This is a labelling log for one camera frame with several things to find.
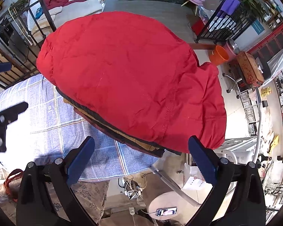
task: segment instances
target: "phone screen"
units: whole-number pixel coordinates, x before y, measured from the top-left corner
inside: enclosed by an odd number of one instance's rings
[[[156,216],[174,215],[177,212],[177,207],[157,209]]]

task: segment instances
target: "stack of folded clothes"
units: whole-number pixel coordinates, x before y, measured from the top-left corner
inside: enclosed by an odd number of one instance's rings
[[[71,20],[45,40],[39,71],[75,111],[110,137],[161,157],[225,137],[226,112],[211,63],[160,22],[108,12]]]

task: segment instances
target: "pink bucket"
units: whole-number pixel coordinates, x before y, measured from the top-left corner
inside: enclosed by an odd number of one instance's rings
[[[228,43],[226,43],[226,44],[223,46],[223,48],[224,48],[225,51],[228,53],[228,56],[229,56],[228,62],[230,62],[230,61],[232,61],[233,59],[236,58],[237,55],[234,53],[232,47],[230,47],[230,46],[228,45]]]

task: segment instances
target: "blue sign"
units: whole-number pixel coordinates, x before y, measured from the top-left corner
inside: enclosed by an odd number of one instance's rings
[[[255,22],[252,23],[252,27],[255,29],[258,35],[260,35],[265,30],[258,19],[256,19]]]

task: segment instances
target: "purple cloth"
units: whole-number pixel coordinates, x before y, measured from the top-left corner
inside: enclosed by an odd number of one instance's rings
[[[221,6],[221,11],[217,14],[217,17],[223,18],[225,15],[232,15],[239,4],[239,0],[225,0],[224,4]]]

